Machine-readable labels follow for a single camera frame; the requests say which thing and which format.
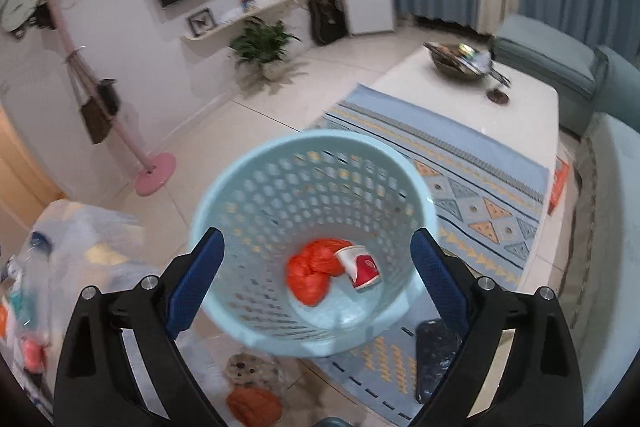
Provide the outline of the black remote control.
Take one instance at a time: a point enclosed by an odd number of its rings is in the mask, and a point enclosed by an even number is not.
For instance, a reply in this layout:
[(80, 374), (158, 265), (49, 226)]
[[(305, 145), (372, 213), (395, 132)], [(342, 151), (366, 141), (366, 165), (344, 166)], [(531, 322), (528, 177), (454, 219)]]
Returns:
[(426, 404), (447, 373), (461, 340), (442, 319), (424, 321), (416, 328), (416, 401)]

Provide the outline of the red and white paper cup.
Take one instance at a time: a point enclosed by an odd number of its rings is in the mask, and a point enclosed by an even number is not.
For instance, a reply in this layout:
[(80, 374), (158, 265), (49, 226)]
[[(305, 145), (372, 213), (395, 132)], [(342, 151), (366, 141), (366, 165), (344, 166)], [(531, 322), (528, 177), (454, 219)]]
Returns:
[(381, 282), (381, 272), (373, 256), (360, 245), (347, 246), (336, 252), (355, 291), (364, 291)]

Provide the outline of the orange round snack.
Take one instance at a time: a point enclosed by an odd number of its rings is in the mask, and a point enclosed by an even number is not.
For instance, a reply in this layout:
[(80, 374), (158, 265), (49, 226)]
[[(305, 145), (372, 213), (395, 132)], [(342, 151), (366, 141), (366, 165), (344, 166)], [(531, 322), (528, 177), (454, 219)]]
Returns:
[(235, 387), (226, 402), (231, 414), (246, 427), (273, 426), (283, 413), (281, 400), (262, 388)]

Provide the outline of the brown hanging bag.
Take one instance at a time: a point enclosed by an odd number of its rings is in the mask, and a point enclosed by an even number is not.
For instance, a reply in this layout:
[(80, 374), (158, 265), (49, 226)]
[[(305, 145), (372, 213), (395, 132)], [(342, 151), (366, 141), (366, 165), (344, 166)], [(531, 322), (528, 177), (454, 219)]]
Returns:
[(105, 115), (101, 103), (93, 93), (91, 80), (80, 64), (76, 52), (66, 58), (66, 66), (67, 72), (70, 74), (73, 94), (79, 105), (80, 115), (89, 138), (93, 144), (100, 144), (111, 132), (111, 119)]

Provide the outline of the teal sofa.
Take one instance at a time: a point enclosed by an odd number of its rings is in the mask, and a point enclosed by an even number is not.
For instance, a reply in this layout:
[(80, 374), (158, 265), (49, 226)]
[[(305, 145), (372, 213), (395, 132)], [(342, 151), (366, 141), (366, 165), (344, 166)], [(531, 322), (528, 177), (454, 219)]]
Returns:
[(559, 95), (562, 128), (579, 135), (579, 188), (560, 303), (597, 418), (639, 360), (639, 71), (608, 46), (509, 16), (491, 52)]

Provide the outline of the green potted plant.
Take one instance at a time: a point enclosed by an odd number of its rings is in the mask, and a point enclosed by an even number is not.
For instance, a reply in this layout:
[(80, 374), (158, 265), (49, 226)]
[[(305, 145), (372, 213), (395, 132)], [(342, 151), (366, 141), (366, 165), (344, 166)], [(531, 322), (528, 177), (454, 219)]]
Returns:
[(265, 80), (279, 80), (285, 72), (288, 45), (299, 38), (288, 30), (283, 20), (268, 23), (252, 16), (229, 44), (236, 66), (253, 67)]

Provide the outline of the pink coat rack stand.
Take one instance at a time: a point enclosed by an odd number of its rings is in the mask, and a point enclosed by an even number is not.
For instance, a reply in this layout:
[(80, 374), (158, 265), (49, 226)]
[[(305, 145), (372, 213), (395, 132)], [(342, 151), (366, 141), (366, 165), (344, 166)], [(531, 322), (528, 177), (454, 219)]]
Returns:
[(36, 0), (36, 5), (45, 5), (49, 11), (50, 27), (58, 33), (66, 55), (64, 64), (75, 89), (84, 91), (86, 101), (80, 101), (80, 113), (93, 145), (102, 143), (111, 133), (115, 133), (126, 149), (137, 159), (140, 168), (134, 177), (134, 191), (142, 197), (150, 196), (163, 187), (175, 173), (177, 159), (171, 153), (160, 153), (154, 157), (145, 155), (134, 139), (119, 121), (117, 113), (112, 114), (99, 92), (99, 79), (94, 75), (76, 46), (66, 19), (62, 13), (60, 0)]

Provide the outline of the blue patterned rug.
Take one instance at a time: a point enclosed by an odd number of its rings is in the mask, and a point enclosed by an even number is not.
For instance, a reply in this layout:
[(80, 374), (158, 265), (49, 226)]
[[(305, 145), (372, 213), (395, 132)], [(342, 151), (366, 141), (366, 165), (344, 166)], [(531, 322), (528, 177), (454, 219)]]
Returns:
[[(352, 130), (395, 147), (431, 191), (442, 249), (503, 288), (518, 287), (546, 214), (546, 167), (460, 122), (363, 86), (314, 127)], [(420, 323), (438, 320), (421, 291), (409, 312), (375, 340), (311, 365), (388, 423), (408, 425), (421, 407), (414, 335)]]

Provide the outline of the black hanging bag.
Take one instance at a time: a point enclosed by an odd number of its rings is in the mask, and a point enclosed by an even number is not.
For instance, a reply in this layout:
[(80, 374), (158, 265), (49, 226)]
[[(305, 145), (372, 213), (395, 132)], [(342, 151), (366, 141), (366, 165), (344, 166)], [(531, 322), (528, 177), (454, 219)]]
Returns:
[(110, 116), (116, 116), (122, 104), (115, 89), (115, 83), (115, 79), (101, 79), (96, 86), (96, 91)]

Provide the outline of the clear plastic bottle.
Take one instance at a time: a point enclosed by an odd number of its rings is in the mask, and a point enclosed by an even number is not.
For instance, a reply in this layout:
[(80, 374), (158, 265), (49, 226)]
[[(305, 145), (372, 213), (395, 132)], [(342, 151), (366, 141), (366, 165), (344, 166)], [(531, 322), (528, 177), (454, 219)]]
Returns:
[(49, 237), (33, 231), (20, 253), (8, 261), (8, 274), (13, 280), (10, 303), (18, 328), (45, 346), (51, 337), (52, 251)]

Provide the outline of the light blue perforated trash basket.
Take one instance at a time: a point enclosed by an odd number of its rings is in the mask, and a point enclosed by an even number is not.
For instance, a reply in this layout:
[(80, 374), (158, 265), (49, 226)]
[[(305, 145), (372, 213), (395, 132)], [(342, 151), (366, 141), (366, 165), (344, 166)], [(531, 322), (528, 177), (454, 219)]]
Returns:
[[(438, 222), (404, 155), (367, 135), (314, 130), (268, 142), (224, 170), (193, 213), (191, 241), (211, 228), (224, 236), (224, 259), (206, 315), (246, 347), (321, 358), (367, 343), (425, 296), (410, 242), (416, 230), (436, 233)], [(286, 286), (285, 267), (324, 238), (364, 248), (381, 280), (357, 291), (339, 277), (308, 307)]]

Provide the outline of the white wall shelf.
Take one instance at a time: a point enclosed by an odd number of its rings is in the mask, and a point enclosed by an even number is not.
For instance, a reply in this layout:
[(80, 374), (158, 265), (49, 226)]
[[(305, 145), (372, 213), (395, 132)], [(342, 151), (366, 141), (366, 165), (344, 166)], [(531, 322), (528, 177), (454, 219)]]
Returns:
[(219, 34), (221, 31), (233, 27), (236, 24), (243, 23), (244, 20), (248, 20), (249, 18), (261, 16), (262, 14), (266, 14), (267, 12), (273, 10), (285, 10), (285, 9), (297, 9), (302, 5), (297, 0), (269, 0), (263, 4), (258, 4), (253, 9), (249, 10), (247, 13), (238, 13), (228, 20), (223, 20), (221, 23), (217, 24), (214, 28), (205, 31), (204, 34), (194, 36), (191, 34), (185, 34), (180, 37), (180, 39), (184, 42), (198, 42), (203, 41), (209, 37), (213, 37), (213, 35)]

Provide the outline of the white coffee table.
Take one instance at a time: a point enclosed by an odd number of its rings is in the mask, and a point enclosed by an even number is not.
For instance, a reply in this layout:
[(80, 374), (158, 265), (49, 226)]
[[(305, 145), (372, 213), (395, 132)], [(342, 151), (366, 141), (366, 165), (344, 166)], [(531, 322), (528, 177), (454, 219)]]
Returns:
[(537, 184), (541, 193), (547, 192), (559, 143), (559, 95), (524, 72), (500, 63), (495, 68), (511, 81), (510, 88), (500, 89), (509, 97), (503, 105), (487, 96), (497, 80), (452, 79), (439, 72), (424, 48), (386, 72), (372, 88), (457, 121), (544, 167)]

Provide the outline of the crumpled orange plastic bag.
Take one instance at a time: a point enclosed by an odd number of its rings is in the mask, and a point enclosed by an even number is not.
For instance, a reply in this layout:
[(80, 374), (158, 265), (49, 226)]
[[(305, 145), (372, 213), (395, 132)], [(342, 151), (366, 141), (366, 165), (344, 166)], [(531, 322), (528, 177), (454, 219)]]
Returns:
[(326, 297), (331, 280), (345, 273), (336, 253), (350, 246), (345, 239), (315, 239), (288, 259), (286, 285), (302, 305), (315, 307)]

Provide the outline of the dark bowl with items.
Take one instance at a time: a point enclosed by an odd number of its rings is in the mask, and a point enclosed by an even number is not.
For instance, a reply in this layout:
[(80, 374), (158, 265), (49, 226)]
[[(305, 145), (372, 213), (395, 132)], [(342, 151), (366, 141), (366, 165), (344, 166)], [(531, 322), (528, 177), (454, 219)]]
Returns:
[(511, 80), (495, 69), (488, 50), (478, 50), (465, 43), (426, 42), (423, 46), (431, 53), (436, 68), (452, 78), (471, 81), (491, 77), (503, 87), (511, 87)]

